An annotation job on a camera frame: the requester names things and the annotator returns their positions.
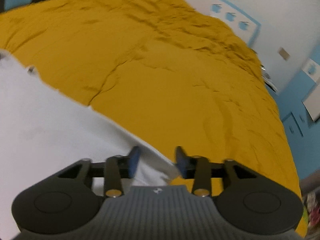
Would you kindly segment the white Nevada sweatshirt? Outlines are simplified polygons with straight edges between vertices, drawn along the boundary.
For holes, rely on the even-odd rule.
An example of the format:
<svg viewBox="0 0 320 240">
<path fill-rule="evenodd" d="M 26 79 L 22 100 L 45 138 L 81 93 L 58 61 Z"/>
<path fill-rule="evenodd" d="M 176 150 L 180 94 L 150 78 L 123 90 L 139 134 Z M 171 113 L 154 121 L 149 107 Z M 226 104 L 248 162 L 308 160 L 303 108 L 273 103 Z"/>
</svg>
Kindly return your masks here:
<svg viewBox="0 0 320 240">
<path fill-rule="evenodd" d="M 136 186 L 165 186 L 173 162 L 109 118 L 45 84 L 36 68 L 1 51 L 1 239 L 18 228 L 11 214 L 24 189 L 80 160 L 105 161 L 140 146 Z"/>
</svg>

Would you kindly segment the blue bedside table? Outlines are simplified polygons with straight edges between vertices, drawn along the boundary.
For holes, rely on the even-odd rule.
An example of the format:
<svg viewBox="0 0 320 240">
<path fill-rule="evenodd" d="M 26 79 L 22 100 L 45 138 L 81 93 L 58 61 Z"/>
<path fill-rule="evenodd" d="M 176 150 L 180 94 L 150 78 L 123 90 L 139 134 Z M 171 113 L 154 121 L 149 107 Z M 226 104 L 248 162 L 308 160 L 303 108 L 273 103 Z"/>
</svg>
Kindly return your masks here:
<svg viewBox="0 0 320 240">
<path fill-rule="evenodd" d="M 267 85 L 267 87 L 270 90 L 272 90 L 272 92 L 277 94 L 278 89 L 276 88 L 276 86 L 272 82 L 271 76 L 268 74 L 268 72 L 266 71 L 266 68 L 263 65 L 261 65 L 261 72 L 262 72 L 264 83 Z"/>
</svg>

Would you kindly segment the wardrobe mirror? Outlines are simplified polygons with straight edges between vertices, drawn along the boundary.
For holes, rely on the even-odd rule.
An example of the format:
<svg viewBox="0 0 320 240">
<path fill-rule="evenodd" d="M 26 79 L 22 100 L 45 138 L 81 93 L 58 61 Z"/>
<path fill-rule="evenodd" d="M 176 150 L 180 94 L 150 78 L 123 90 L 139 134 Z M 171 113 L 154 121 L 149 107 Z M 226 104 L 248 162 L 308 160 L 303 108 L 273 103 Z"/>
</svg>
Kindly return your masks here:
<svg viewBox="0 0 320 240">
<path fill-rule="evenodd" d="M 307 97 L 303 100 L 303 105 L 305 106 L 310 118 L 316 122 L 320 115 L 320 85 L 317 84 Z"/>
</svg>

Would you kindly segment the blue white wardrobe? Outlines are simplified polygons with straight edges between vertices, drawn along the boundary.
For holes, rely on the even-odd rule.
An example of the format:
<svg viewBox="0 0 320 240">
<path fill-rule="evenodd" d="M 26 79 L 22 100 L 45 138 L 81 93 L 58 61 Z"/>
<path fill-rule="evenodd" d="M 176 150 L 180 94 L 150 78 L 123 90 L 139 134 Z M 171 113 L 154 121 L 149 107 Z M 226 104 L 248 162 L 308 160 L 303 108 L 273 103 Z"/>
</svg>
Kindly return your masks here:
<svg viewBox="0 0 320 240">
<path fill-rule="evenodd" d="M 319 119 L 313 120 L 304 101 L 319 86 L 319 45 L 305 61 L 302 69 L 276 96 L 287 140 L 299 179 L 319 169 Z"/>
</svg>

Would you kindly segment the mustard yellow bed cover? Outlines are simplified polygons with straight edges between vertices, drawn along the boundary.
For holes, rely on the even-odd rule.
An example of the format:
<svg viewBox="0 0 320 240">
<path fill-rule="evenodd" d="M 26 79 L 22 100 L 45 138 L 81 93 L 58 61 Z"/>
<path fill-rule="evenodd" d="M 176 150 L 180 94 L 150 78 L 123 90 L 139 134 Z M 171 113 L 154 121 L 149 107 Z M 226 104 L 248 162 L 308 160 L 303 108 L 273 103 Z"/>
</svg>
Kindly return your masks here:
<svg viewBox="0 0 320 240">
<path fill-rule="evenodd" d="M 178 146 L 211 163 L 232 159 L 301 200 L 278 108 L 256 53 L 221 20 L 184 0 L 47 0 L 20 7 L 1 14 L 2 50 L 35 67 L 49 87 L 147 142 L 175 167 Z M 240 230 L 219 214 L 212 198 L 192 194 L 194 181 L 177 171 L 165 186 L 132 185 L 135 176 L 123 179 L 124 195 L 113 192 L 78 229 L 44 235 L 18 228 L 12 239 L 306 235 L 303 217 L 296 229 L 277 235 Z"/>
</svg>

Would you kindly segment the white blue apple headboard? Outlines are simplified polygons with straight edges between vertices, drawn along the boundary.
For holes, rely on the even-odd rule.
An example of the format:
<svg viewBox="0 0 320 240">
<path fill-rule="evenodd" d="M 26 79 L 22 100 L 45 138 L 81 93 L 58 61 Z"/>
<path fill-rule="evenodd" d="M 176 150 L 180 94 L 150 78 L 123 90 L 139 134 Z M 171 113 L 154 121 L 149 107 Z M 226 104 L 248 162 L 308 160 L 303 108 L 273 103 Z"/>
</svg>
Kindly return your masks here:
<svg viewBox="0 0 320 240">
<path fill-rule="evenodd" d="M 198 12 L 218 18 L 227 24 L 236 36 L 252 47 L 261 24 L 228 0 L 185 0 Z"/>
</svg>

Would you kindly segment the beige wall switch plate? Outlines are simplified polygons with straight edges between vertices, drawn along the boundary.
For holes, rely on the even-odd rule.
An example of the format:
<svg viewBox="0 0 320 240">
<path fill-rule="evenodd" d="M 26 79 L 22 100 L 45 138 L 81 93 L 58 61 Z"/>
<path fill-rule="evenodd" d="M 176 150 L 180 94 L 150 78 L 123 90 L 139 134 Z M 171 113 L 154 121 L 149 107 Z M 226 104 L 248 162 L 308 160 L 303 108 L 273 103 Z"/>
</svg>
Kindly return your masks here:
<svg viewBox="0 0 320 240">
<path fill-rule="evenodd" d="M 278 54 L 287 61 L 290 58 L 290 54 L 282 47 L 279 48 Z"/>
</svg>

